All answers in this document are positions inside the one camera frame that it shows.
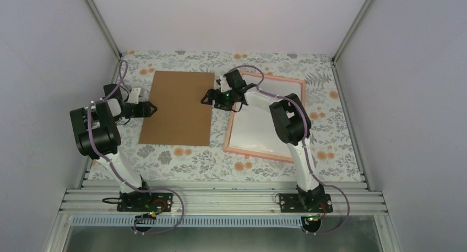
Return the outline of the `brown cardboard backing board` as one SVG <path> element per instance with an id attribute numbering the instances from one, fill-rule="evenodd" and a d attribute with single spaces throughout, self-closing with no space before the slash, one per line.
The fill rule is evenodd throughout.
<path id="1" fill-rule="evenodd" d="M 214 79 L 209 72 L 156 71 L 149 101 L 157 111 L 143 120 L 139 143 L 209 146 L 212 108 L 200 101 Z"/>

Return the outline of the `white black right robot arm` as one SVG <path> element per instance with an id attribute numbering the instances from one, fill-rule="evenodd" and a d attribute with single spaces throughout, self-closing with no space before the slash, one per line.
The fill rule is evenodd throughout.
<path id="1" fill-rule="evenodd" d="M 220 88 L 209 89 L 201 103 L 228 112 L 234 106 L 251 106 L 270 113 L 277 137 L 287 145 L 296 169 L 299 207 L 311 212 L 324 196 L 323 183 L 315 176 L 308 153 L 311 138 L 311 121 L 296 94 L 286 96 L 267 92 L 262 88 L 265 74 L 260 81 L 246 83 L 239 67 L 234 67 L 220 77 Z"/>

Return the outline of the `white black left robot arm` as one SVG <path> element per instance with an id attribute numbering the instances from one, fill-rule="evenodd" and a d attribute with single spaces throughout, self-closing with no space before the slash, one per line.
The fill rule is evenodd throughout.
<path id="1" fill-rule="evenodd" d="M 105 167 L 122 195 L 135 192 L 131 203 L 145 211 L 152 206 L 154 197 L 141 175 L 119 153 L 122 140 L 117 122 L 149 118 L 158 109 L 150 101 L 139 100 L 140 88 L 127 92 L 126 98 L 121 93 L 123 89 L 118 84 L 105 85 L 105 97 L 70 111 L 70 121 L 78 151 Z"/>

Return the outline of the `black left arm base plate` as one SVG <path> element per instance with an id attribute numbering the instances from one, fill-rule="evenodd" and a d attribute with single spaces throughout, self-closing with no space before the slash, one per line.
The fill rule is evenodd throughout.
<path id="1" fill-rule="evenodd" d="M 124 193 L 117 204 L 118 212 L 170 212 L 173 201 L 172 193 Z"/>

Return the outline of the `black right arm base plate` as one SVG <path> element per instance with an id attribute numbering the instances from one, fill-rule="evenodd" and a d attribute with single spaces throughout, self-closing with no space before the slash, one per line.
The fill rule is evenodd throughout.
<path id="1" fill-rule="evenodd" d="M 279 193 L 277 203 L 282 213 L 331 213 L 334 211 L 329 194 L 305 199 L 299 194 Z"/>

